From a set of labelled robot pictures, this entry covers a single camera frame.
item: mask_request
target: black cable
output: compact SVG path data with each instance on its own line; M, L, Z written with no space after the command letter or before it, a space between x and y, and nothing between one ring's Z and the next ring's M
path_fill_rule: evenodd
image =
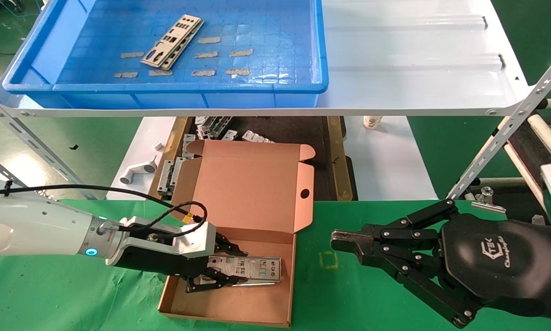
M141 231L146 228L150 228L151 226L157 224L160 220L162 220L165 216L170 214L170 212L178 211L182 213L183 215L189 215L189 211L181 209L181 207L184 207L186 205L197 205L204 211L204 215L202 217L198 215L193 215L192 219L194 222L198 223L198 226L195 226L194 228L181 232L181 233L173 233L173 234L160 234L158 237L162 238L174 238L174 237L181 237L182 235L186 235L189 233L192 233L196 230L198 230L204 222L206 222L206 216L208 214L208 210L202 203L196 202L196 201L186 201L184 203L181 203L179 205L171 205L170 203L167 203L161 199L157 199L156 197L152 197L151 195L127 190L124 188L116 188L116 187L108 187L108 186L96 186L96 185L84 185L84 184L61 184L61 185L45 185L45 186L34 186L34 187L5 187L2 190L0 190L0 194L12 194L12 193L21 193L21 192L33 192L33 191L40 191L40 190L59 190L64 188L75 188L75 189L86 189L86 190L95 190L95 191L114 191L114 192L120 192L120 193L127 193L132 195L137 195L139 197L155 201L156 203L160 205L164 205L166 207L169 207L167 211L165 211L162 215L160 215L158 218L156 218L153 222L142 225L142 226L133 226L133 227L120 227L120 231L130 231L130 232L136 232Z
M198 207L200 207L202 209L202 211L204 212L204 214L202 214L202 217L200 216L197 216L197 215L194 215L192 218L194 220L194 222L197 222L198 225L196 225L195 227L193 228L190 228L189 230L187 231L183 231L181 233L171 233L171 234L158 234L157 237L158 238L176 238L176 237L181 237L183 235L186 235L186 234L190 234L196 230L198 230L199 228L202 227L202 225L204 224L204 222L206 222L206 216L208 216L208 210L206 209L206 206L202 205L202 203L199 203L199 202L196 202L196 201L187 201L187 202L184 202L184 203L180 203L179 205L175 206L175 207L172 207L170 209L168 209L166 212L164 212L161 216L159 216L158 218L156 218L153 222L151 222L148 226L148 228L150 228L153 224L156 224L157 222L159 222L160 220L162 220L162 218L164 218L165 216L167 216L170 212L174 211L174 209L178 209L180 207L183 207L183 206L186 206L186 205L197 205Z

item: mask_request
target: robotic arm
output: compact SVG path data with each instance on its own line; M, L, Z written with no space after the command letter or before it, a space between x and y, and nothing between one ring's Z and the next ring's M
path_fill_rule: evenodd
M551 221L551 164L542 174ZM427 229L444 220L439 232ZM456 327L483 307L551 318L549 226L460 214L448 199L385 226L335 230L331 246L383 269Z
M0 190L4 184L0 180ZM214 253L247 255L209 222L180 228L159 223L148 228L149 223L139 217L113 222L33 192L7 197L0 194L0 255L82 254L103 258L108 266L182 277L188 282L188 292L246 281L208 267L208 256ZM195 284L200 275L215 283Z

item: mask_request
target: screw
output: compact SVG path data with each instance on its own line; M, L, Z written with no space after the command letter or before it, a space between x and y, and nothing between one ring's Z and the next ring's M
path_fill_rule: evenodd
M484 195L485 197L492 197L492 195L494 195L494 190L490 186L482 187L480 192L482 192L482 195Z

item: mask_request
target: green floor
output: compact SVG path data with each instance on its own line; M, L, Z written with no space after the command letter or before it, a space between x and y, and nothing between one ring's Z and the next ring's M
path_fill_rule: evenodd
M37 13L33 0L23 0L23 3L25 10L17 15ZM528 83L534 84L551 64L551 0L493 0L493 4ZM0 8L1 53L14 53L17 50L31 29L35 17L14 17L4 8ZM0 55L0 77L10 60L11 56ZM435 191L439 197L443 197L458 180L500 118L410 117L408 121ZM85 182L109 184L122 162L140 119L33 119L25 122ZM80 146L76 151L68 148L74 144ZM101 157L105 157L107 161L93 163L94 159ZM19 174L28 184L40 184L42 180L49 184L62 181L25 144L5 130L1 123L0 162ZM43 174L42 177L36 175L37 173ZM481 176L512 177L518 176L518 173L501 151ZM63 197L72 198L76 195L64 194Z

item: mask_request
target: box flap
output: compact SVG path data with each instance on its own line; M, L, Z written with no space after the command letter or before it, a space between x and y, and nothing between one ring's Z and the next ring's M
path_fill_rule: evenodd
M247 141L196 140L187 145L185 150L205 157L294 162L312 159L316 154L310 145L305 144L257 144Z
M299 162L311 146L196 140L187 151L202 157L183 163L174 204L203 203L220 228L294 233L312 222L314 168Z
M305 163L298 163L298 176L296 181L296 214L294 215L295 233L303 228L306 228L312 223L313 205L314 167Z

